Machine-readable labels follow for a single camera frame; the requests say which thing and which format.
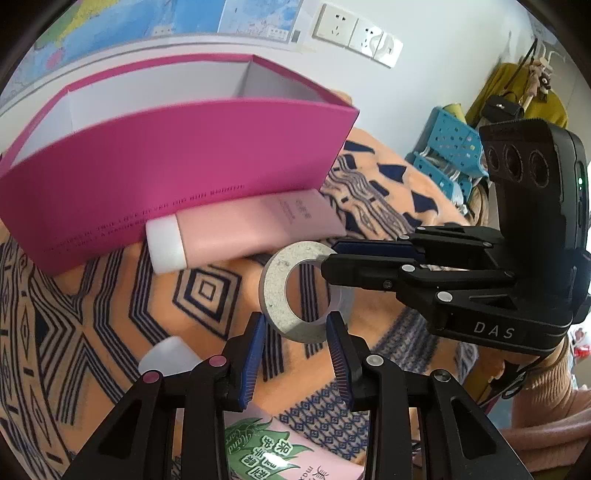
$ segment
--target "silver screw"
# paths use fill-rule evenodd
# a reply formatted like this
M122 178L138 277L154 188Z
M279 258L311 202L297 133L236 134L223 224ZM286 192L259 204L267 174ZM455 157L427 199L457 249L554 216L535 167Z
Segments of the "silver screw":
M449 382L452 378L447 370L435 370L433 372L433 377L439 382Z
M437 293L437 298L441 301L447 302L453 300L453 295L448 291L440 291Z
M372 367L380 367L384 364L384 359L379 355L369 355L365 361Z

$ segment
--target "hand cream tube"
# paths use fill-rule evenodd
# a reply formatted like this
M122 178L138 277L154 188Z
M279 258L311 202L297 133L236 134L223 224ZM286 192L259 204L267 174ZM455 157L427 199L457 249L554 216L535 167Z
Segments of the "hand cream tube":
M344 236L345 227L317 190L211 203L149 220L157 274L278 250L303 240Z

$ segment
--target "roll of tape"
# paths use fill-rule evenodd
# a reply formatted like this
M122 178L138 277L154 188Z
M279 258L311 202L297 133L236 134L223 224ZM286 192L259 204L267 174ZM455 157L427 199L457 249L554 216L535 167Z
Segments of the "roll of tape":
M327 313L314 322L304 322L293 313L287 301L287 279L301 263L320 268L322 261L335 253L318 242L298 242L279 250L267 262L259 282L259 301L271 326L283 337L300 343L326 341L326 317L338 310L347 323L353 309L353 289L330 285Z

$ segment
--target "yellow-green garment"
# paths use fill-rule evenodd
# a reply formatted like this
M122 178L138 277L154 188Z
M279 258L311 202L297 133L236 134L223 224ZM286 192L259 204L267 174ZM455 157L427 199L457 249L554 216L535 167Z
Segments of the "yellow-green garment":
M486 85L484 85L484 88L466 114L468 125L475 126L480 121L482 108L485 106L488 97L505 93L505 85L511 80L518 66L515 63L502 63L493 72L491 78L486 82ZM506 95L508 100L517 102L521 98L526 89L528 75L528 67L522 67L513 85L508 89L509 93ZM564 105L560 101L560 98L558 98L558 95L552 91L548 94L546 102L534 97L525 112L525 117L543 118L563 128L567 128L569 124L569 117Z

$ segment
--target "patterned blanket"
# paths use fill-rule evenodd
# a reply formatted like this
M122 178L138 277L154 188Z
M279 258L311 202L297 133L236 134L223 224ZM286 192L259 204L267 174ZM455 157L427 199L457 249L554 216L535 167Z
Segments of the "patterned blanket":
M429 178L358 129L322 193L354 238L465 223ZM156 277L146 245L136 244L50 278L3 226L0 242L0 431L34 480L63 474L153 345L179 335L207 358L242 333L259 309L258 280L270 258ZM326 307L322 288L314 268L302 265L288 290L303 320ZM406 370L445 368L461 378L475 361L473 346L429 335L425 320L391 293L357 291L350 331ZM267 334L254 402L314 443L362 462L368 416L340 402L326 344ZM414 418L413 426L418 434Z

